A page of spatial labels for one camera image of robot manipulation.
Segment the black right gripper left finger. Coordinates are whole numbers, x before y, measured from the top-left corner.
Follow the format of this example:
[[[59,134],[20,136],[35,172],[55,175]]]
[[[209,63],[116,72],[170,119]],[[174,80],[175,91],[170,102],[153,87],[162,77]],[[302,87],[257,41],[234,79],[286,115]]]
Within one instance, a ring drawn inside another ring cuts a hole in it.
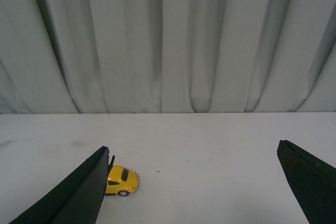
[[[113,162],[100,147],[11,223],[96,223]]]

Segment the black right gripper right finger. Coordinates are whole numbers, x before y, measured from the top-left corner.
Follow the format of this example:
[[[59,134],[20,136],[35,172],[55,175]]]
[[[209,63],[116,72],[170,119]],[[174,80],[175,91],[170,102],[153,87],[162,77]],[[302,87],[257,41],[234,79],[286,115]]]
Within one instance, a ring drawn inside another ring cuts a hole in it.
[[[309,223],[335,223],[335,168],[288,140],[277,156]]]

